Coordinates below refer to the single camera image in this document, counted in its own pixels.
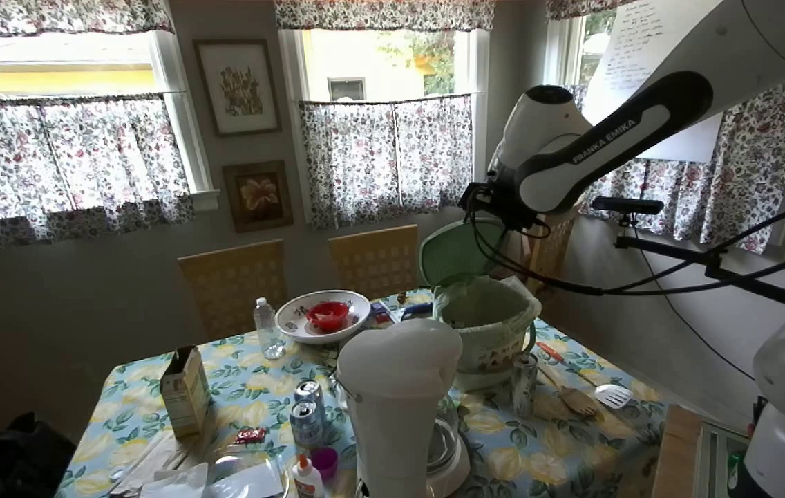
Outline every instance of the curtain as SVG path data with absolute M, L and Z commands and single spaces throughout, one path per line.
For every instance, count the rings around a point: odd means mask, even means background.
M 776 216 L 785 193 L 785 84 L 725 111 L 709 162 L 632 160 L 596 179 L 582 200 L 640 193 L 667 208 L 639 216 L 639 229 L 674 240 L 712 247 Z M 767 240 L 770 229 L 761 229 L 738 250 L 763 251 Z
M 0 35 L 172 30 L 162 0 L 0 0 Z
M 495 0 L 275 0 L 293 30 L 488 30 Z
M 187 193 L 161 93 L 0 101 L 0 244 L 181 220 Z
M 591 12 L 604 12 L 625 6 L 629 0 L 546 0 L 549 20 L 568 20 L 568 17 L 586 17 Z
M 472 96 L 303 101 L 314 226 L 343 226 L 455 201 L 472 179 Z

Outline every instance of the table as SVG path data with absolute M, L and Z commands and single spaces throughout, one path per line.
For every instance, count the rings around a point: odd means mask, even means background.
M 535 321 L 533 355 L 560 385 L 591 389 L 591 382 L 617 382 L 635 392 L 620 411 L 599 409 L 581 418 L 567 409 L 559 389 L 535 375 L 533 416 L 516 416 L 508 389 L 450 389 L 448 403 L 462 416 L 472 474 L 455 496 L 650 496 L 667 403 L 658 392 L 604 362 L 563 331 Z M 539 346 L 552 346 L 563 362 L 549 362 Z M 282 360 L 258 352 L 258 335 L 202 342 L 211 396 L 215 400 L 215 445 L 240 428 L 266 425 L 266 451 L 275 463 L 293 463 L 291 392 L 303 373 L 324 386 L 329 373 L 327 349 L 293 349 Z M 89 498 L 110 490 L 110 475 L 135 458 L 152 436 L 172 431 L 157 380 L 172 355 L 115 364 L 101 386 L 96 409 L 78 443 L 58 496 Z M 354 435 L 346 409 L 329 409 L 334 445 L 343 468 L 354 469 Z M 354 475 L 331 485 L 334 496 L 350 496 Z

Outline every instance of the plate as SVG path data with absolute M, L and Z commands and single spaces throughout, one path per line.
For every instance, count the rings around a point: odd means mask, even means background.
M 306 321 L 306 313 L 321 302 L 346 302 L 349 303 L 349 327 L 338 331 L 314 331 Z M 349 339 L 369 316 L 369 302 L 363 294 L 346 287 L 313 291 L 284 302 L 275 313 L 275 327 L 295 342 L 339 342 Z

